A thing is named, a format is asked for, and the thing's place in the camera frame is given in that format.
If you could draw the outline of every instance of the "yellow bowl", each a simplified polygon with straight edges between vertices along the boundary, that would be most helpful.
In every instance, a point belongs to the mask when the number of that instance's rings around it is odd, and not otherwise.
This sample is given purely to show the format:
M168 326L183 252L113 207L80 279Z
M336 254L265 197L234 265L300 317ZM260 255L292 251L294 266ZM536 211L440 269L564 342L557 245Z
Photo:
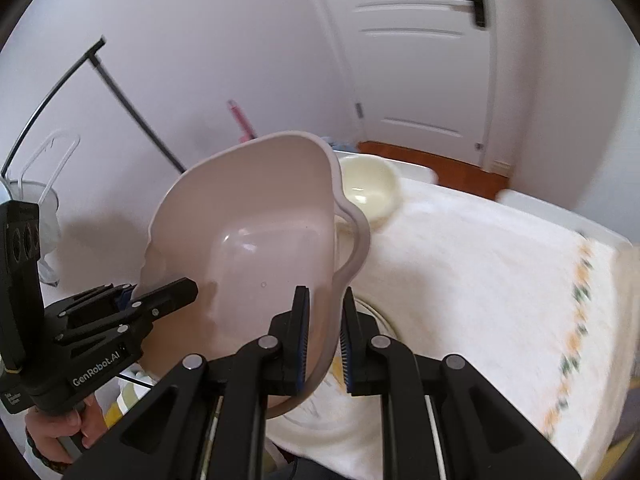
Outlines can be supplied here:
M364 213L372 227L382 225L401 201L400 178L384 158L350 155L340 159L345 197Z

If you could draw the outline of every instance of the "black metal pole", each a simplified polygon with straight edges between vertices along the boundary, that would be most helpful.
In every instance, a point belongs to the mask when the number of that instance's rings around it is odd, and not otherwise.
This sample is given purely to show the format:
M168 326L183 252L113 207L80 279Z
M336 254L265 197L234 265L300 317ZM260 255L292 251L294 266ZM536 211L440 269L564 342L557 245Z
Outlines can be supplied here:
M25 127L22 129L22 131L20 132L20 136L18 136L18 138L14 142L14 146L11 148L9 155L7 156L4 164L2 165L2 170L0 170L0 175L2 177L6 175L6 170L9 169L9 165L11 164L11 161L14 160L15 153L18 151L18 148L20 148L20 145L22 144L24 137L27 136L27 134L29 133L29 130L31 130L31 127L33 126L33 123L42 113L45 106L47 106L49 104L49 101L53 99L53 96L58 93L58 90L60 90L62 88L62 85L66 83L66 80L68 80L76 72L76 70L78 70L84 64L84 62L87 59L89 59L91 56L95 56L95 53L98 52L98 50L102 48L104 44L105 44L104 38L100 38L100 40L98 40L97 43L94 44L94 46L92 46L89 50L87 50L84 54L82 54L82 57L78 59L78 61L73 63L72 67L65 72L65 75L63 75L59 79L59 81L54 85L54 87L49 91L46 97L38 105L38 107L36 108L36 111L34 111L33 115L31 116L31 118L29 119Z
M162 152L162 154L169 160L170 163L174 165L174 168L180 173L184 173L185 167L180 163L180 161L175 158L175 155L169 150L169 148L158 138L155 132L151 129L151 126L146 124L146 121L140 116L137 110L133 107L131 102L126 98L123 94L120 87L116 84L116 82L111 78L109 73L105 70L104 66L100 62L100 59L95 55L95 52L92 53L88 57L89 61L91 61L92 65L96 69L97 73L100 75L105 84L111 89L113 95L116 96L116 99L120 101L120 104L125 107L129 115L133 118L134 121L138 123L140 129L146 133L146 136L149 137L152 143L156 145L156 148Z

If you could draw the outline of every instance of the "bracelet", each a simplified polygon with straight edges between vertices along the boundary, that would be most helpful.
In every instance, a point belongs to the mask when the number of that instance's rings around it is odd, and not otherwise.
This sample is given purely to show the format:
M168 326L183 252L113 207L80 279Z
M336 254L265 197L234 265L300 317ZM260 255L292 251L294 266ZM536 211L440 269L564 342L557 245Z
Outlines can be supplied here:
M70 464L65 464L64 462L53 462L53 460L49 460L38 450L38 448L36 447L36 443L33 441L33 437L29 433L29 430L25 428L25 432L27 434L27 444L29 444L29 447L33 451L34 457L40 460L45 466L47 466L52 471L60 474L64 473L66 471L66 468L68 468Z

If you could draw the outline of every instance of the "human hand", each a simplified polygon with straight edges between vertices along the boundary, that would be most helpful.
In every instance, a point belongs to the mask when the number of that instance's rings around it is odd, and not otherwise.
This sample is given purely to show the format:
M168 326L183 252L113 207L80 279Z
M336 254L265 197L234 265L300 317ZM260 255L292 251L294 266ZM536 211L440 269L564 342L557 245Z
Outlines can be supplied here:
M24 421L38 451L52 462L71 464L73 459L57 441L59 436L73 436L81 431L84 447L91 447L107 431L100 405L94 395L84 400L85 408L80 415L76 410L60 415L50 416L30 408Z

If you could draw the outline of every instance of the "plastic container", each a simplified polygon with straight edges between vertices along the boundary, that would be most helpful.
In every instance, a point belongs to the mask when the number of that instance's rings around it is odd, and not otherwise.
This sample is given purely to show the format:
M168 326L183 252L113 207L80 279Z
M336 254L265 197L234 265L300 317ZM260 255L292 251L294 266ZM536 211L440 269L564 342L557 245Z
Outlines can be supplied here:
M351 256L335 272L334 214L354 233ZM319 137L271 134L201 162L158 207L134 293L187 276L198 283L198 299L154 324L142 366L161 377L192 352L208 360L233 354L266 334L271 318L291 308L295 287L305 285L305 385L298 396L270 399L267 416L288 412L330 368L344 291L369 242L369 224L345 198L337 157Z

